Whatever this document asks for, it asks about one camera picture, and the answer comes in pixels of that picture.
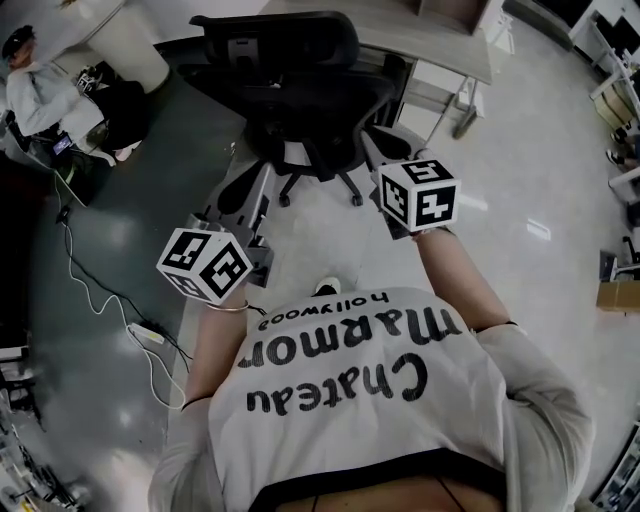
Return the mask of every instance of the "electrical cord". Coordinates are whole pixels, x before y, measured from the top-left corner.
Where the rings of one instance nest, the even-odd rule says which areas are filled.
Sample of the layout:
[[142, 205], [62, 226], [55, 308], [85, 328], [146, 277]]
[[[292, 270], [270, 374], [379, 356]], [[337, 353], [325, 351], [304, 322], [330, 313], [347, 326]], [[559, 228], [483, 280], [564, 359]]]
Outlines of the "electrical cord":
[[447, 487], [444, 482], [442, 481], [442, 479], [436, 475], [436, 480], [438, 481], [438, 483], [442, 486], [442, 488], [447, 491], [447, 494], [449, 495], [449, 497], [453, 500], [453, 502], [458, 506], [458, 508], [460, 509], [460, 512], [466, 512], [464, 507], [460, 504], [460, 502], [458, 501], [458, 498], [456, 498], [453, 493], [449, 490], [449, 487]]
[[[57, 181], [54, 181], [54, 186], [55, 186], [55, 190], [56, 190], [56, 194], [58, 195], [58, 205], [59, 205], [59, 213], [58, 213], [58, 217], [60, 217], [61, 212], [62, 212], [62, 197], [60, 196], [60, 191], [58, 190], [58, 183]], [[131, 341], [131, 343], [133, 343], [133, 345], [137, 348], [139, 348], [146, 356], [147, 361], [149, 362], [149, 370], [150, 370], [150, 387], [151, 387], [151, 392], [153, 394], [153, 397], [162, 405], [164, 405], [165, 407], [167, 407], [168, 409], [172, 409], [172, 410], [181, 410], [185, 403], [186, 403], [186, 396], [185, 393], [183, 391], [183, 389], [178, 385], [178, 383], [173, 379], [173, 377], [171, 376], [167, 366], [165, 365], [164, 361], [162, 360], [162, 358], [156, 354], [155, 352], [147, 349], [146, 347], [144, 347], [144, 345], [142, 345], [142, 343], [138, 340], [138, 338], [136, 338], [136, 336], [131, 332], [130, 328], [129, 328], [129, 322], [127, 321], [127, 316], [125, 314], [124, 311], [124, 306], [122, 305], [122, 300], [118, 295], [116, 295], [115, 293], [112, 293], [107, 300], [103, 303], [102, 307], [98, 310], [94, 307], [93, 305], [93, 301], [91, 299], [91, 292], [89, 290], [89, 286], [87, 285], [87, 283], [85, 283], [82, 279], [79, 279], [78, 277], [76, 277], [73, 274], [73, 268], [72, 268], [72, 263], [73, 263], [73, 233], [71, 232], [71, 228], [69, 227], [69, 225], [67, 224], [66, 221], [63, 220], [63, 225], [65, 228], [65, 246], [67, 244], [67, 236], [69, 237], [69, 247], [68, 247], [68, 255], [69, 255], [69, 276], [71, 277], [72, 280], [80, 283], [82, 286], [84, 286], [85, 291], [87, 293], [87, 300], [89, 302], [89, 307], [91, 308], [91, 311], [95, 314], [95, 315], [102, 315], [102, 313], [104, 313], [107, 305], [115, 299], [116, 303], [118, 304], [118, 306], [120, 307], [120, 313], [122, 314], [122, 321], [124, 324], [124, 329], [125, 332], [127, 334], [127, 338]], [[176, 387], [176, 389], [180, 392], [180, 395], [182, 396], [182, 401], [181, 404], [179, 406], [172, 406], [170, 404], [168, 404], [167, 402], [165, 402], [164, 400], [162, 400], [156, 393], [156, 390], [153, 386], [153, 376], [154, 376], [154, 368], [153, 368], [153, 361], [152, 361], [152, 357], [155, 357], [159, 362], [160, 365], [162, 366], [163, 370], [165, 371], [167, 377], [169, 378], [169, 380], [171, 381], [171, 383]]]
[[[62, 221], [63, 225], [65, 227], [68, 227], [69, 229], [71, 229], [71, 227], [69, 226], [69, 224], [66, 221]], [[94, 283], [96, 283], [100, 288], [102, 288], [104, 291], [106, 291], [107, 293], [111, 293], [112, 295], [115, 295], [117, 297], [119, 297], [122, 300], [127, 301], [131, 307], [136, 311], [136, 313], [138, 314], [138, 316], [146, 323], [146, 326], [152, 328], [151, 330], [158, 332], [159, 334], [163, 335], [167, 341], [169, 342], [170, 345], [172, 345], [173, 347], [175, 347], [175, 349], [178, 351], [178, 354], [180, 355], [180, 358], [182, 359], [182, 362], [184, 363], [185, 368], [187, 369], [187, 373], [189, 373], [189, 363], [187, 362], [187, 359], [193, 360], [193, 358], [187, 354], [182, 347], [180, 347], [180, 345], [178, 345], [178, 342], [173, 338], [173, 336], [171, 336], [164, 328], [162, 328], [161, 325], [156, 324], [154, 322], [152, 322], [151, 320], [149, 320], [148, 318], [146, 318], [142, 313], [140, 313], [140, 310], [136, 307], [135, 303], [126, 295], [123, 295], [121, 293], [118, 293], [114, 290], [112, 290], [111, 288], [109, 288], [108, 286], [104, 285], [102, 282], [100, 282], [100, 280], [98, 278], [96, 278], [95, 276], [93, 276], [91, 273], [89, 273], [84, 266], [73, 256], [72, 251], [69, 248], [69, 243], [68, 243], [68, 239], [65, 236], [64, 239], [64, 245], [65, 245], [65, 250], [67, 252], [67, 256], [69, 256], [69, 258], [71, 259], [71, 261], [73, 261], [73, 263], [89, 278], [91, 279]]]
[[256, 307], [256, 306], [252, 306], [251, 304], [247, 304], [247, 308], [252, 309], [253, 311], [257, 311], [262, 316], [267, 316], [267, 312], [262, 308], [259, 308], [259, 307]]

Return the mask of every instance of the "wall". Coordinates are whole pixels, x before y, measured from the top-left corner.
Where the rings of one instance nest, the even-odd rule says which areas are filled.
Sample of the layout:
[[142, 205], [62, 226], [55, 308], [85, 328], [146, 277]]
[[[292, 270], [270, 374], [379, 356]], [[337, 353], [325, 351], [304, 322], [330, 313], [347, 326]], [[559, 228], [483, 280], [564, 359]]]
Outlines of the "wall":
[[[142, 30], [153, 43], [201, 35], [202, 30], [189, 25], [191, 17], [249, 16], [257, 14], [268, 0], [131, 0], [127, 9], [137, 15]], [[70, 30], [70, 16], [58, 8], [60, 0], [5, 0], [0, 4], [0, 45], [15, 28], [31, 24], [41, 44], [40, 57], [65, 39]], [[118, 0], [79, 0], [93, 9], [108, 9]]]

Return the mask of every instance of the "black cable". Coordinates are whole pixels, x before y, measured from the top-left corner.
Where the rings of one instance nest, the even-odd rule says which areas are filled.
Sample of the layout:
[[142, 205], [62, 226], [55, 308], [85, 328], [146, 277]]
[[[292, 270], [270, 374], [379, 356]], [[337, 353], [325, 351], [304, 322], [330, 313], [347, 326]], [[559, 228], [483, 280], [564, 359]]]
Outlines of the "black cable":
[[159, 334], [163, 335], [167, 341], [169, 342], [169, 344], [171, 346], [173, 346], [177, 351], [178, 354], [180, 355], [180, 358], [182, 359], [182, 362], [184, 363], [186, 369], [187, 369], [187, 373], [189, 373], [189, 364], [187, 363], [186, 358], [193, 360], [193, 358], [187, 354], [182, 347], [180, 347], [180, 345], [178, 344], [178, 342], [175, 340], [175, 338], [173, 338], [173, 336], [171, 336], [166, 329], [164, 329], [161, 325], [153, 322], [152, 320], [150, 320], [149, 318], [145, 317], [140, 310], [138, 309], [138, 307], [135, 305], [135, 303], [126, 295], [119, 293], [111, 288], [109, 288], [107, 285], [105, 285], [104, 283], [102, 283], [97, 277], [95, 277], [93, 274], [91, 274], [89, 271], [87, 271], [87, 269], [82, 265], [82, 263], [80, 263], [80, 261], [78, 261], [76, 259], [75, 256], [73, 256], [71, 254], [71, 249], [69, 248], [69, 241], [67, 240], [67, 233], [66, 233], [66, 229], [68, 228], [69, 230], [71, 230], [71, 226], [69, 226], [68, 221], [63, 221], [62, 224], [65, 227], [65, 233], [64, 233], [64, 247], [65, 247], [65, 251], [67, 253], [67, 256], [69, 256], [69, 258], [71, 259], [71, 261], [82, 271], [82, 273], [84, 273], [89, 279], [91, 279], [94, 283], [96, 283], [100, 288], [102, 288], [104, 291], [115, 295], [116, 297], [119, 297], [120, 299], [126, 301], [129, 303], [129, 305], [134, 309], [134, 311], [138, 314], [138, 316], [142, 319], [142, 321], [155, 326], [160, 332]]
[[456, 497], [455, 497], [455, 496], [453, 495], [453, 493], [449, 490], [449, 488], [448, 488], [446, 485], [444, 485], [444, 482], [440, 479], [440, 477], [439, 477], [439, 476], [436, 476], [435, 478], [436, 478], [436, 480], [437, 480], [438, 482], [440, 482], [440, 485], [442, 486], [442, 488], [443, 488], [445, 491], [447, 491], [447, 494], [448, 494], [449, 496], [451, 496], [451, 499], [455, 502], [455, 504], [456, 504], [456, 505], [458, 505], [458, 508], [460, 508], [460, 510], [461, 510], [462, 512], [467, 512], [467, 511], [464, 509], [464, 507], [463, 507], [462, 505], [460, 505], [460, 502], [456, 499]]
[[262, 309], [262, 308], [258, 308], [258, 307], [256, 307], [256, 306], [252, 306], [251, 304], [249, 304], [247, 307], [248, 307], [249, 309], [253, 309], [254, 311], [257, 311], [257, 312], [258, 312], [258, 313], [260, 313], [262, 316], [267, 316], [267, 312], [266, 312], [264, 309]]
[[84, 155], [80, 155], [78, 153], [72, 152], [71, 153], [71, 167], [73, 169], [73, 166], [77, 163], [77, 161], [80, 162], [80, 164], [78, 165], [78, 171], [81, 172], [82, 174], [87, 174], [87, 167], [89, 167], [87, 165], [87, 161], [85, 159]]

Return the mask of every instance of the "seated person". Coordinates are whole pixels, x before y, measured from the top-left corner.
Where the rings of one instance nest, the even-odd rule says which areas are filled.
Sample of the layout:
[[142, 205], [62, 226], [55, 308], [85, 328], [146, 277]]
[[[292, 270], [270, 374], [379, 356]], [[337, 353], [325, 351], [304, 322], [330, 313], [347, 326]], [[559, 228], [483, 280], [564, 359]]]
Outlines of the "seated person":
[[25, 136], [59, 123], [73, 142], [108, 121], [101, 144], [122, 161], [131, 155], [147, 133], [144, 90], [138, 82], [119, 82], [83, 94], [49, 65], [33, 61], [36, 38], [29, 25], [16, 30], [2, 47], [9, 66], [7, 106]]
[[631, 171], [640, 167], [640, 134], [628, 135], [622, 128], [611, 133], [611, 138], [616, 144], [626, 149], [625, 154], [607, 149], [607, 158], [612, 164], [622, 165], [625, 171]]

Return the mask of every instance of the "white t-shirt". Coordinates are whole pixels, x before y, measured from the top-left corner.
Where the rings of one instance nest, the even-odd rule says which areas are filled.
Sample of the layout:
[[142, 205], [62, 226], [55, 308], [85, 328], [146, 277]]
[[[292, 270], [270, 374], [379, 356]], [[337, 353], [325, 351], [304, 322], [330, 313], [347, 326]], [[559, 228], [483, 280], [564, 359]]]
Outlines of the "white t-shirt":
[[273, 510], [418, 474], [509, 512], [562, 511], [594, 429], [515, 325], [470, 333], [416, 289], [310, 298], [265, 317], [211, 399], [170, 429], [152, 511]]

